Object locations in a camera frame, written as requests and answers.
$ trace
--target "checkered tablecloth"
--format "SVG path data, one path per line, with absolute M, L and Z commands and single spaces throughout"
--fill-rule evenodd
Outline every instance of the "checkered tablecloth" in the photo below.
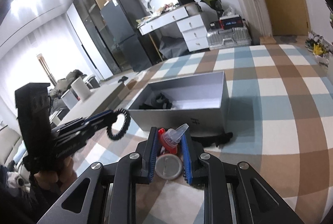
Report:
M 333 205 L 333 86 L 307 50 L 253 46 L 173 58 L 147 70 L 122 106 L 149 81 L 222 70 L 234 137 L 206 151 L 224 162 L 249 162 L 306 224 L 320 223 Z M 92 162 L 116 162 L 147 136 L 133 120 L 120 141 L 100 131 L 75 156 L 75 168 L 81 174 Z M 137 187 L 137 223 L 203 223 L 203 201 L 204 192 L 182 177 L 155 175 Z

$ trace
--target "white drawer cabinet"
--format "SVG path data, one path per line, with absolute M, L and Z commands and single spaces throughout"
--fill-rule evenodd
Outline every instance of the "white drawer cabinet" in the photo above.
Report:
M 160 17 L 148 22 L 147 24 L 141 26 L 139 28 L 139 30 L 142 35 L 145 35 L 154 30 L 157 30 L 165 25 L 168 25 L 172 22 L 184 19 L 188 16 L 189 16 L 189 14 L 187 13 L 185 7 L 180 7 L 176 10 L 165 13 L 165 14 L 161 15 Z
M 205 48 L 209 48 L 206 37 L 191 40 L 191 41 L 186 41 L 186 45 L 187 45 L 189 51 L 202 50 Z
M 195 28 L 186 32 L 183 32 L 183 37 L 185 41 L 191 41 L 194 39 L 200 39 L 207 36 L 207 30 L 205 27 Z
M 177 25 L 181 32 L 205 26 L 201 15 L 196 15 L 181 21 L 177 21 Z

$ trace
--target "curtain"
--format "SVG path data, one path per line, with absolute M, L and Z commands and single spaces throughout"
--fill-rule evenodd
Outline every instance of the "curtain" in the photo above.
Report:
M 75 69 L 93 74 L 71 36 L 64 15 L 24 37 L 0 59 L 0 118 L 16 131 L 15 90 L 29 82 L 50 83 L 37 59 L 40 53 L 56 80 Z

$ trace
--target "plastic bag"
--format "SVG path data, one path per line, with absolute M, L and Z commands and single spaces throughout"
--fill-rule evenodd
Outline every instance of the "plastic bag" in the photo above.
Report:
M 235 9 L 233 9 L 231 6 L 227 10 L 224 11 L 223 17 L 233 16 L 235 15 Z

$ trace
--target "blue gripper pad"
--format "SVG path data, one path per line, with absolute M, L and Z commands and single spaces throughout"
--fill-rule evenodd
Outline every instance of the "blue gripper pad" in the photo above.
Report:
M 150 156 L 149 156 L 149 166 L 148 166 L 149 182 L 152 182 L 152 180 L 153 180 L 154 172 L 155 172 L 155 165 L 156 165 L 156 158 L 157 158 L 157 155 L 160 150 L 161 150 L 161 145 L 159 143 L 159 135 L 158 135 L 158 131 L 156 129 L 153 144 L 152 144 L 152 149 L 150 151 Z
M 190 185 L 192 184 L 192 162 L 189 154 L 189 146 L 186 140 L 186 135 L 181 136 L 181 150 L 183 151 L 184 156 L 184 172 L 185 172 L 185 180 Z

